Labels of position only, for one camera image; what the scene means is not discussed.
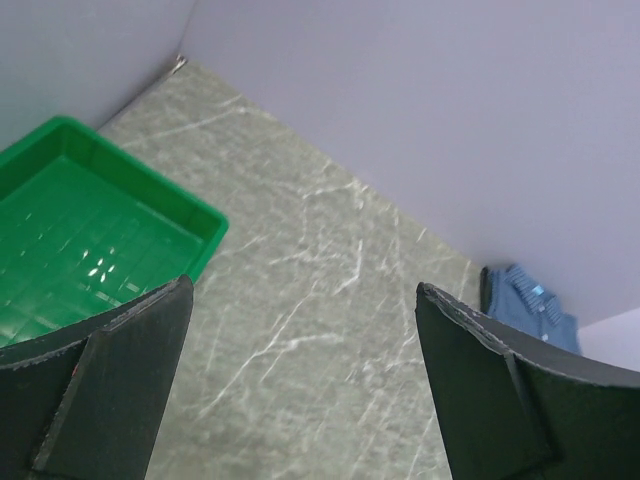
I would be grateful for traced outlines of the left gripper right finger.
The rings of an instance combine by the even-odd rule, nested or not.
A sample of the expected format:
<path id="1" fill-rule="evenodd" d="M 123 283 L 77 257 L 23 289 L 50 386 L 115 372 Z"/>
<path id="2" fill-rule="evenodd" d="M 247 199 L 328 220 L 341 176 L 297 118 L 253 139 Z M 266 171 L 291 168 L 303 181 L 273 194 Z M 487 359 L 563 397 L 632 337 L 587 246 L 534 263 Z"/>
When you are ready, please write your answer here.
<path id="1" fill-rule="evenodd" d="M 639 374 L 421 283 L 416 323 L 455 479 L 636 479 Z"/>

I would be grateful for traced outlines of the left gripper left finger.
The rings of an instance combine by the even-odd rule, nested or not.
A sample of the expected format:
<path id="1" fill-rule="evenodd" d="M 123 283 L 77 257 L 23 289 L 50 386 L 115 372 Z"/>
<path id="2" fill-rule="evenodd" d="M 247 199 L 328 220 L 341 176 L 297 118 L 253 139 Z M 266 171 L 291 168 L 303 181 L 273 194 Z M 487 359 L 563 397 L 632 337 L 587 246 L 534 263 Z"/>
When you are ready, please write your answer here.
<path id="1" fill-rule="evenodd" d="M 4 479 L 142 479 L 193 310 L 182 275 L 1 350 Z"/>

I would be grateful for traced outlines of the blue plaid long sleeve shirt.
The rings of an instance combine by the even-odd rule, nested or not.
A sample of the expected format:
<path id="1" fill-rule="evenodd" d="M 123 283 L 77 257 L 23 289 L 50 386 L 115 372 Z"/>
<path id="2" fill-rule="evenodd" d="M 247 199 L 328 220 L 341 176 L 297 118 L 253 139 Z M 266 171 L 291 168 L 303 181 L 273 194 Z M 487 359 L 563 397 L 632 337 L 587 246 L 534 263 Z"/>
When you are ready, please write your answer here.
<path id="1" fill-rule="evenodd" d="M 577 319 L 551 291 L 521 266 L 484 267 L 480 273 L 481 312 L 552 346 L 581 355 Z"/>

